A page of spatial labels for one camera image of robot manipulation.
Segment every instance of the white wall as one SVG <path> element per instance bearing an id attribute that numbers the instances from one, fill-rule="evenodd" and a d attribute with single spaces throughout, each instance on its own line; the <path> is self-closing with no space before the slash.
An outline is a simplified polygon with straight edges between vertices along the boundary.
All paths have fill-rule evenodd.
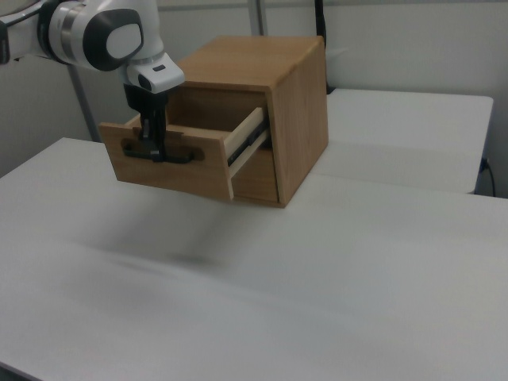
<path id="1" fill-rule="evenodd" d="M 508 197 L 508 3 L 329 6 L 329 79 L 343 88 L 487 95 L 486 154 Z M 272 35 L 313 34 L 314 9 L 267 10 Z M 480 191 L 490 194 L 488 176 Z"/>
<path id="2" fill-rule="evenodd" d="M 0 177 L 62 137 L 89 140 L 65 66 L 26 57 L 0 66 Z"/>
<path id="3" fill-rule="evenodd" d="M 180 60 L 219 35 L 249 35 L 247 8 L 175 10 L 160 13 L 160 34 L 167 53 Z M 80 70 L 92 114 L 97 123 L 123 123 L 136 115 L 125 100 L 116 73 Z"/>

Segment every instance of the black cable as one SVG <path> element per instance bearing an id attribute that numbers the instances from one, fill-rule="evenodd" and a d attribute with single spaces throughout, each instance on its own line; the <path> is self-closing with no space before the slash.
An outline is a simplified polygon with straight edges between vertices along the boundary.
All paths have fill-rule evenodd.
<path id="1" fill-rule="evenodd" d="M 491 173 L 491 182 L 492 182 L 492 197 L 495 197 L 495 181 L 494 181 L 494 173 L 492 172 L 492 168 L 487 161 L 487 166 L 485 167 Z"/>
<path id="2" fill-rule="evenodd" d="M 325 11 L 323 6 L 323 0 L 314 0 L 314 8 L 316 13 L 316 34 L 323 37 L 326 47 L 326 22 L 325 22 Z M 335 90 L 335 87 L 331 87 L 326 81 L 326 94 L 330 95 Z"/>
<path id="3" fill-rule="evenodd" d="M 491 184 L 492 184 L 492 197 L 496 197 L 495 192 L 495 180 L 494 180 L 494 172 L 492 171 L 491 165 L 489 164 L 489 159 L 482 157 L 482 161 L 479 165 L 479 173 L 483 173 L 485 170 L 489 171 L 489 174 L 491 175 Z"/>

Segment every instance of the open drawer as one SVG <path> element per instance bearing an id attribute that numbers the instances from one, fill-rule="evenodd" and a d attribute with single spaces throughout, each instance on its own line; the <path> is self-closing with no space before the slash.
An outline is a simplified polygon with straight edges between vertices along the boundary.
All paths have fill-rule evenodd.
<path id="1" fill-rule="evenodd" d="M 177 163 L 140 158 L 139 117 L 100 125 L 118 180 L 221 199 L 278 201 L 264 96 L 179 88 L 167 107 L 166 149 Z"/>

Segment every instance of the table surface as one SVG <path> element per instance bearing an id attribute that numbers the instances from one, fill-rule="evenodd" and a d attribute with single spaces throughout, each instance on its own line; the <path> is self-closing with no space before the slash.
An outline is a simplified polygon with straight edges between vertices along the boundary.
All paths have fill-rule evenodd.
<path id="1" fill-rule="evenodd" d="M 506 200 L 311 174 L 227 204 L 77 140 L 0 194 L 0 362 L 38 379 L 508 379 Z"/>
<path id="2" fill-rule="evenodd" d="M 492 98 L 337 89 L 330 143 L 313 173 L 471 193 Z"/>

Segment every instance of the wooden cabinet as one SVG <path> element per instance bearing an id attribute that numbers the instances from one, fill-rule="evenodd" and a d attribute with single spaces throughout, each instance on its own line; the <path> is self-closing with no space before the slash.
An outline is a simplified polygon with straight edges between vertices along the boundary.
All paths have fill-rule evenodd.
<path id="1" fill-rule="evenodd" d="M 218 37 L 179 66 L 186 82 L 170 94 L 166 145 L 194 159 L 128 157 L 139 119 L 104 123 L 118 180 L 285 206 L 328 144 L 322 39 Z"/>

